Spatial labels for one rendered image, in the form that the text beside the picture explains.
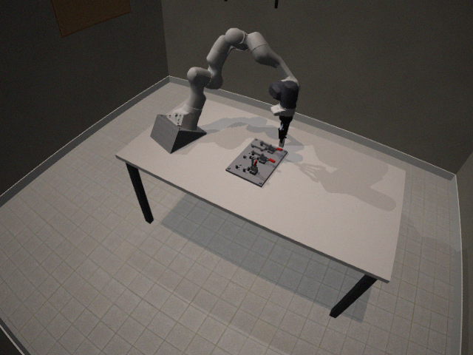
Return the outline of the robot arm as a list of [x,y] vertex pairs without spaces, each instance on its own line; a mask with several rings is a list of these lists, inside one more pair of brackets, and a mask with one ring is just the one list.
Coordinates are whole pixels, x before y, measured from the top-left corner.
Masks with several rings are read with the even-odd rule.
[[271,83],[269,93],[273,98],[280,101],[280,104],[272,106],[270,110],[274,116],[283,115],[288,117],[295,114],[300,90],[299,82],[282,58],[269,47],[261,33],[245,33],[237,28],[229,29],[225,35],[221,35],[216,40],[211,48],[207,56],[208,70],[201,67],[192,67],[188,71],[187,79],[191,87],[188,100],[183,108],[176,109],[171,115],[167,116],[170,121],[184,129],[197,130],[197,123],[206,101],[206,96],[203,95],[204,87],[219,89],[222,86],[222,66],[232,49],[250,50],[256,62],[278,69],[284,80]]

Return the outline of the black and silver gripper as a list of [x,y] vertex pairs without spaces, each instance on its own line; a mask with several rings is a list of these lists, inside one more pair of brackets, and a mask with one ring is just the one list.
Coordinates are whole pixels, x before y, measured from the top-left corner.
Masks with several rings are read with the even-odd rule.
[[[285,144],[285,136],[287,135],[287,131],[290,125],[290,122],[293,120],[293,116],[279,116],[279,120],[281,121],[281,127],[278,128],[279,130],[279,146],[284,147]],[[287,122],[287,123],[286,123]],[[286,130],[286,131],[285,131]]]

